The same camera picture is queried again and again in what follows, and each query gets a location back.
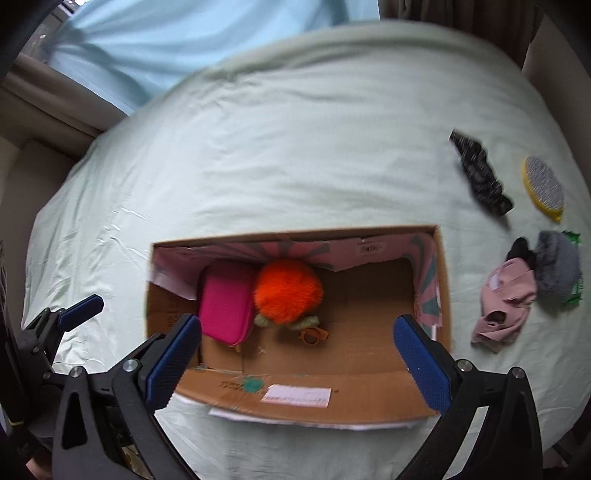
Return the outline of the pink leather zip pouch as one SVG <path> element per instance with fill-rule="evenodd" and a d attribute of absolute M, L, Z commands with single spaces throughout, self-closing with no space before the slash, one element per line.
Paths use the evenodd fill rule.
<path fill-rule="evenodd" d="M 230 347 L 242 344 L 252 330 L 256 267 L 238 261 L 215 261 L 204 271 L 198 318 L 204 335 Z"/>

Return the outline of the green wet wipes pack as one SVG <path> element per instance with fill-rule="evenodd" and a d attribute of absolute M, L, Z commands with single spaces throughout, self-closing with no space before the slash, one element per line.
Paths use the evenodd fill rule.
<path fill-rule="evenodd" d="M 576 306 L 579 305 L 583 299 L 584 288 L 584 276 L 580 267 L 581 234 L 570 230 L 563 230 L 562 235 L 568 240 L 575 253 L 575 259 L 571 261 L 575 267 L 574 280 L 570 294 L 564 301 L 564 304 L 566 306 Z"/>

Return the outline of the grey fluffy plush item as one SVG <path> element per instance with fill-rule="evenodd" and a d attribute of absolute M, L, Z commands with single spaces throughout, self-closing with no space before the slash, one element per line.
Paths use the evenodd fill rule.
<path fill-rule="evenodd" d="M 540 297 L 562 304 L 568 298 L 574 280 L 571 263 L 575 253 L 562 232 L 544 230 L 538 235 L 535 279 Z"/>

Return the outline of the orange fluffy plush toy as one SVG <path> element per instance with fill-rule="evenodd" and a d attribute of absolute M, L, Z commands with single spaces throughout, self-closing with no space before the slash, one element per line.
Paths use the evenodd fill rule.
<path fill-rule="evenodd" d="M 315 270 L 298 259 L 277 259 L 259 270 L 253 291 L 259 328 L 297 332 L 301 342 L 317 346 L 329 338 L 315 315 L 325 290 Z"/>

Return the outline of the pink cloth garment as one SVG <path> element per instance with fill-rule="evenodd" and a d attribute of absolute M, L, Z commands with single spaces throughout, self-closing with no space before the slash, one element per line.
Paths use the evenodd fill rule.
<path fill-rule="evenodd" d="M 533 270 L 520 258 L 505 261 L 489 275 L 480 298 L 471 343 L 499 353 L 515 342 L 537 298 Z"/>

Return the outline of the beige left curtain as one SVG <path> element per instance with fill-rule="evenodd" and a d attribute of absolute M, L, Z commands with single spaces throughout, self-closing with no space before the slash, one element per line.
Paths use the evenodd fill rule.
<path fill-rule="evenodd" d="M 25 54 L 1 81 L 1 136 L 22 148 L 37 141 L 70 158 L 126 114 L 91 90 Z"/>

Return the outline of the black small cloth item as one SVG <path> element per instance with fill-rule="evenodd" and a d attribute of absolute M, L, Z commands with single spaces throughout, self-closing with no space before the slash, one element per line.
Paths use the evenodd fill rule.
<path fill-rule="evenodd" d="M 506 260 L 521 259 L 529 267 L 530 270 L 535 271 L 537 267 L 537 255 L 530 249 L 528 239 L 525 237 L 517 238 L 509 252 L 506 255 Z"/>

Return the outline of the brown cardboard box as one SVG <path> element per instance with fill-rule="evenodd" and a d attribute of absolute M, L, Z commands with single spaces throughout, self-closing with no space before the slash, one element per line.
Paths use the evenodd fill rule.
<path fill-rule="evenodd" d="M 247 271 L 277 259 L 310 266 L 322 301 L 293 325 L 238 313 Z M 236 414 L 339 428 L 389 428 L 429 418 L 394 345 L 411 314 L 451 342 L 447 268 L 435 225 L 266 233 L 176 240 L 152 247 L 146 330 L 197 315 L 202 338 L 177 392 Z"/>

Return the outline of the yellow grey round sponge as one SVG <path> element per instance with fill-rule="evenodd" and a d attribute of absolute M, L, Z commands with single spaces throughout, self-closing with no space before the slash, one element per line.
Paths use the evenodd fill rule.
<path fill-rule="evenodd" d="M 527 157 L 522 166 L 525 189 L 533 204 L 555 223 L 562 221 L 565 194 L 554 171 L 539 157 Z"/>

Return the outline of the black patterned scrunchie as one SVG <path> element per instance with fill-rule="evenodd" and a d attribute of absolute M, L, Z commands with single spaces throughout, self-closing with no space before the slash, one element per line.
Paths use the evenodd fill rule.
<path fill-rule="evenodd" d="M 492 215 L 505 216 L 514 208 L 488 162 L 488 153 L 476 139 L 453 130 L 449 137 L 460 155 L 460 163 L 474 198 Z"/>

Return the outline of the light blue window cloth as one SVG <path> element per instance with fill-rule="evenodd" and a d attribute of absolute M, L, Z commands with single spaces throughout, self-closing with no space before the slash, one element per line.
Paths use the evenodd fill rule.
<path fill-rule="evenodd" d="M 131 114 L 231 55 L 379 17 L 375 1 L 88 1 L 44 53 L 53 69 Z"/>

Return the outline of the light green bed sheet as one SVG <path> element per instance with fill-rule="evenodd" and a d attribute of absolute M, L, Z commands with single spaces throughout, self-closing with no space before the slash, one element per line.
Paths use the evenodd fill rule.
<path fill-rule="evenodd" d="M 474 198 L 453 130 L 487 150 L 514 203 L 505 216 Z M 500 353 L 470 343 L 488 274 L 515 238 L 551 227 L 523 186 L 529 156 L 563 185 L 563 228 L 588 239 L 589 190 L 567 140 L 495 46 L 395 21 L 252 50 L 187 77 L 93 142 L 35 219 L 23 318 L 101 295 L 103 312 L 64 337 L 56 366 L 103 371 L 144 340 L 156 242 L 436 224 L 454 355 L 489 371 L 521 366 L 550 447 L 590 396 L 589 301 L 534 306 Z"/>

